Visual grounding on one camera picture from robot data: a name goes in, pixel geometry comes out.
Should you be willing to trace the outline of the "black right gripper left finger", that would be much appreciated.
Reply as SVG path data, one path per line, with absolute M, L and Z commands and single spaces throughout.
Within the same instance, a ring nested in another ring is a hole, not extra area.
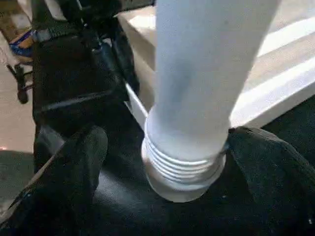
M 0 218 L 2 236 L 88 236 L 93 197 L 107 154 L 104 129 L 72 135 Z

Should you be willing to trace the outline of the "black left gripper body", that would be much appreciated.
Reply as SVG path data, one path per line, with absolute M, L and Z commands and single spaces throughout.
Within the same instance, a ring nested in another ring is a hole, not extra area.
M 102 39 L 108 38 L 115 51 L 131 50 L 117 15 L 155 5 L 154 0 L 59 0 L 57 3 L 65 18 L 78 28 L 87 48 L 99 49 Z

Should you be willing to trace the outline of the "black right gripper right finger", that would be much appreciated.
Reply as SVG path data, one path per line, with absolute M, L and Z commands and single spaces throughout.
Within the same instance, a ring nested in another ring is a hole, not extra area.
M 227 142 L 266 234 L 313 236 L 314 167 L 291 144 L 260 128 L 232 128 Z

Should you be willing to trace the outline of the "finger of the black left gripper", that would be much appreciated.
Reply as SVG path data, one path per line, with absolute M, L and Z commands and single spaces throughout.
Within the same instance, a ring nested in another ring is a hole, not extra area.
M 97 75 L 106 88 L 120 101 L 129 101 L 126 86 L 139 92 L 139 79 L 135 72 L 134 55 L 125 36 L 98 39 Z

